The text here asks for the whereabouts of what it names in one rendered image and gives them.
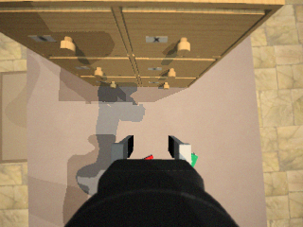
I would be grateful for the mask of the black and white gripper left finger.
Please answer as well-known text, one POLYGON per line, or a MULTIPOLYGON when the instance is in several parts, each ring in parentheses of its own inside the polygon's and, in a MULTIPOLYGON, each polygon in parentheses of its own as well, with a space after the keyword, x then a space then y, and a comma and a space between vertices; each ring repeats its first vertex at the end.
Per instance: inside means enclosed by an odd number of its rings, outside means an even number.
POLYGON ((118 159, 130 158, 134 151, 134 136, 128 135, 118 143, 111 145, 111 164, 118 159))

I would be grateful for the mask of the wooden drawer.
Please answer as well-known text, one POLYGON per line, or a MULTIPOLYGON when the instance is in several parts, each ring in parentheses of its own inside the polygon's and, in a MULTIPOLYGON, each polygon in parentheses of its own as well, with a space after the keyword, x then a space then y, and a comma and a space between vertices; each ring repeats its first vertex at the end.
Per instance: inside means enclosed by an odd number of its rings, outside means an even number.
POLYGON ((175 78, 168 79, 166 77, 140 77, 143 86, 163 87, 168 90, 169 87, 188 87, 188 85, 196 78, 175 78))
POLYGON ((110 86, 110 88, 112 89, 116 89, 117 86, 139 86, 137 77, 103 77, 103 78, 97 78, 95 76, 81 76, 81 77, 96 86, 110 86))
POLYGON ((0 28, 44 55, 128 56, 112 7, 2 7, 0 28))
POLYGON ((215 59, 135 58, 140 76, 198 77, 215 59))
POLYGON ((135 56, 176 57, 220 57, 264 15, 264 9, 172 7, 122 12, 135 56))
POLYGON ((77 75, 93 76, 135 76, 130 58, 123 57, 50 57, 77 75))

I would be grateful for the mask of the small brown wooden chest of drawers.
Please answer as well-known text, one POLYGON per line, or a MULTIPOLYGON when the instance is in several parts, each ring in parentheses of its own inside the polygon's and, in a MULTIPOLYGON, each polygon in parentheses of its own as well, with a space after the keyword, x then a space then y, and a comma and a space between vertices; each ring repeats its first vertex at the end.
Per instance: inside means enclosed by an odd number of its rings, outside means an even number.
MULTIPOLYGON (((177 77, 177 78, 196 78, 188 87, 232 51, 238 44, 253 33, 259 26, 267 21, 273 14, 285 5, 285 0, 0 0, 0 7, 112 7, 116 16, 118 26, 120 28, 124 43, 128 50, 128 56, 104 56, 104 55, 44 55, 31 46, 23 43, 17 38, 13 37, 5 30, 0 28, 0 32, 15 42, 27 47, 40 56, 49 61, 59 65, 61 68, 72 73, 80 79, 77 75, 59 63, 50 59, 50 57, 123 57, 130 58, 134 67, 135 76, 104 76, 104 77, 137 77, 139 86, 122 86, 122 87, 154 87, 143 86, 140 77, 155 77, 155 76, 140 76, 137 68, 135 58, 187 58, 187 59, 215 59, 198 77, 177 77), (131 40, 125 24, 122 13, 122 7, 172 7, 172 8, 217 8, 217 9, 264 9, 264 15, 254 23, 242 36, 240 36, 228 49, 226 49, 220 57, 176 57, 176 56, 135 56, 132 48, 131 40)), ((86 79, 84 81, 90 83, 86 79)), ((184 88, 188 88, 184 87, 184 88)))

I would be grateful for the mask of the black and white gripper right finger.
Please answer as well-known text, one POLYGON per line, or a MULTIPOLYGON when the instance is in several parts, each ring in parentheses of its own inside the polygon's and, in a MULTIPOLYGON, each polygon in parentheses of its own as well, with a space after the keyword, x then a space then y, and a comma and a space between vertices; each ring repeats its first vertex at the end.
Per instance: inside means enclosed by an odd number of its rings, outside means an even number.
POLYGON ((169 154, 174 159, 186 160, 191 164, 191 144, 183 143, 173 135, 169 135, 169 154))

